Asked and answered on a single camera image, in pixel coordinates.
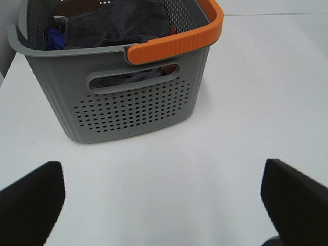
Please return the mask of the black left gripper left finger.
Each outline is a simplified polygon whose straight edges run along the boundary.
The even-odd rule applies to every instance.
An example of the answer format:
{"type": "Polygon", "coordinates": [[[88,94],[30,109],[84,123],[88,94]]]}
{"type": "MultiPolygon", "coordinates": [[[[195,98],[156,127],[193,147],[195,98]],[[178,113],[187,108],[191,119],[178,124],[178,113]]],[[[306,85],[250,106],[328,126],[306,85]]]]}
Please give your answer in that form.
{"type": "Polygon", "coordinates": [[[1,245],[44,245],[66,198],[59,161],[49,161],[1,190],[1,245]]]}

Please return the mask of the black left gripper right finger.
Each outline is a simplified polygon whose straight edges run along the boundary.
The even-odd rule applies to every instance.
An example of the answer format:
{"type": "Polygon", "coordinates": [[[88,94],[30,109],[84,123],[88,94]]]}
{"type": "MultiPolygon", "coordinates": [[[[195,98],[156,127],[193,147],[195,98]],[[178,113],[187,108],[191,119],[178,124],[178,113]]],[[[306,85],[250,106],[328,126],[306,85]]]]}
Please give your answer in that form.
{"type": "Polygon", "coordinates": [[[260,195],[278,233],[264,245],[327,245],[327,187],[279,159],[268,159],[260,195]]]}

